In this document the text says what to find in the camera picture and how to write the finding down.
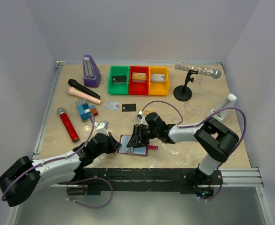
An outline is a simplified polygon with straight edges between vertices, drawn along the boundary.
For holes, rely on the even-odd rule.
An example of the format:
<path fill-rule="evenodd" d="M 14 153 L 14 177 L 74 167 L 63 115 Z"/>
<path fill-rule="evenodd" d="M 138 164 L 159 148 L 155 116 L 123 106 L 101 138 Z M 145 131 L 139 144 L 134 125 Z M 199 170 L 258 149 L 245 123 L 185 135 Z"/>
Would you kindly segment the gold credit card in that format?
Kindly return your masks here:
<path fill-rule="evenodd" d="M 152 113 L 154 110 L 153 110 L 153 108 L 151 108 L 151 107 L 146 107 L 145 109 L 143 109 L 144 107 L 143 106 L 141 106 L 140 108 L 139 108 L 139 110 L 138 110 L 138 112 L 143 112 L 143 115 L 144 116 L 146 116 L 146 115 L 148 115 L 148 114 L 150 114 L 150 113 Z"/>

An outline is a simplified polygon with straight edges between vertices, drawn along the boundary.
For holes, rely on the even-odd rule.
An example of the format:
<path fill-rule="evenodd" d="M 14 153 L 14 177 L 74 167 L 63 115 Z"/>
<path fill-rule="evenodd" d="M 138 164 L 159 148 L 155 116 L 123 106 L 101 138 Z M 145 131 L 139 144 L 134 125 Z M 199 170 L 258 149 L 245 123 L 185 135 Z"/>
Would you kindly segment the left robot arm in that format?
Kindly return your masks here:
<path fill-rule="evenodd" d="M 98 156 L 114 153 L 120 147 L 121 143 L 112 134 L 98 133 L 60 156 L 40 160 L 21 157 L 0 176 L 1 199 L 14 207 L 48 186 L 63 182 L 79 184 L 84 180 L 84 167 Z"/>

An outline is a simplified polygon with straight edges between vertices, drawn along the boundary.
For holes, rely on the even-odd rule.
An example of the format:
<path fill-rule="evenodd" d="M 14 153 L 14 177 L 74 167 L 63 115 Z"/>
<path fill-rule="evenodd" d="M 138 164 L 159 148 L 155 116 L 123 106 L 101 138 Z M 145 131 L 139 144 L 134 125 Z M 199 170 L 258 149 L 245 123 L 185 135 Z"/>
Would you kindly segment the red leather card holder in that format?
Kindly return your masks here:
<path fill-rule="evenodd" d="M 122 153 L 122 154 L 146 157 L 148 155 L 148 150 L 158 150 L 158 146 L 157 145 L 147 145 L 147 146 L 136 147 L 136 148 L 134 148 L 133 153 Z"/>

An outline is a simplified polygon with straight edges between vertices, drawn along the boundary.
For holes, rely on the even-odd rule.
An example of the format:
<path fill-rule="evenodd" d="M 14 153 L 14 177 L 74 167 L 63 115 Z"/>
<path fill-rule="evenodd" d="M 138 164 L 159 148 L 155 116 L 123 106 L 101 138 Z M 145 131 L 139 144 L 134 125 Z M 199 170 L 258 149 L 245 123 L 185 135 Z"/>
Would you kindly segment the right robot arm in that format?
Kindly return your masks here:
<path fill-rule="evenodd" d="M 157 113 L 152 112 L 142 119 L 140 125 L 134 125 L 126 146 L 146 146 L 156 138 L 165 144 L 198 142 L 207 153 L 196 172 L 196 179 L 202 184 L 212 180 L 214 170 L 226 162 L 240 144 L 238 135 L 213 117 L 199 124 L 181 127 L 166 124 Z"/>

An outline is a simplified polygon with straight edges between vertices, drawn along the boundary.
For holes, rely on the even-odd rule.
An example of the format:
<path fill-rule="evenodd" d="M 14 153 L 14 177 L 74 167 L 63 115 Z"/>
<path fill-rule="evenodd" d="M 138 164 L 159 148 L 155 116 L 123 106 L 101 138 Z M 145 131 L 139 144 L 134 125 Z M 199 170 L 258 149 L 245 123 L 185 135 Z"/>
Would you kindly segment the blue credit card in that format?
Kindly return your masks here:
<path fill-rule="evenodd" d="M 117 102 L 106 102 L 105 103 L 105 109 L 118 111 L 119 110 L 119 103 L 117 103 Z"/>

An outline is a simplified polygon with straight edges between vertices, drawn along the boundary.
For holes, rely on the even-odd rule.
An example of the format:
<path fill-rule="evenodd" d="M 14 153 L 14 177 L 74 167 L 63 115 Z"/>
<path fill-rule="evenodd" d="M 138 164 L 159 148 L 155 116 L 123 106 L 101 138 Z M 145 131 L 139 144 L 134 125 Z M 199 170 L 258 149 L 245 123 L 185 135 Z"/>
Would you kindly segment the grey credit card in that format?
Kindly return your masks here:
<path fill-rule="evenodd" d="M 122 104 L 122 112 L 135 112 L 136 104 Z"/>

